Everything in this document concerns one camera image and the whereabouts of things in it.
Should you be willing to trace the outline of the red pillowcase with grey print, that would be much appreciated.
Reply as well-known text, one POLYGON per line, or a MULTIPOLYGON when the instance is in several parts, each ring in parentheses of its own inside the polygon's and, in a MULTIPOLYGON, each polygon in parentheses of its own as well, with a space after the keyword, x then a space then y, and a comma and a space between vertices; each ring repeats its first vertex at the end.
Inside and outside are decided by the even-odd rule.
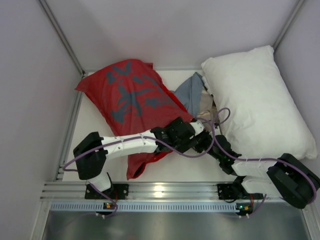
POLYGON ((115 136, 163 128, 178 117, 193 119, 153 64, 139 59, 106 66, 83 78, 75 89, 91 100, 115 136))

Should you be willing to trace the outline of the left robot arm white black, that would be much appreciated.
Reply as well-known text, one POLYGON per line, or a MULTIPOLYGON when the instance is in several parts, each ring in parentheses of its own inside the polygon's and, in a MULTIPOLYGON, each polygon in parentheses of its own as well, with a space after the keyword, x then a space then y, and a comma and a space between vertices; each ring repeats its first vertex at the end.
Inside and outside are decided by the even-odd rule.
POLYGON ((78 177, 100 192, 113 188, 111 178, 103 172, 107 160, 135 154, 162 154, 177 150, 184 153, 193 147, 195 137, 204 130, 199 121, 176 118, 165 127, 124 136, 106 137, 89 133, 73 150, 78 177))

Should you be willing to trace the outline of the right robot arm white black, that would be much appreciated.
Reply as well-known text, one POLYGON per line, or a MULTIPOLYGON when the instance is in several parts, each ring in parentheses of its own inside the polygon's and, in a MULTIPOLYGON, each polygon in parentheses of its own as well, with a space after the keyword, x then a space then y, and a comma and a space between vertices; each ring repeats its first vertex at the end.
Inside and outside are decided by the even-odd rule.
POLYGON ((239 198, 250 194, 279 197, 297 209, 304 209, 317 197, 320 179, 289 153, 277 159, 242 159, 223 135, 212 137, 208 131, 195 136, 194 149, 218 161, 219 168, 235 176, 232 189, 239 198))

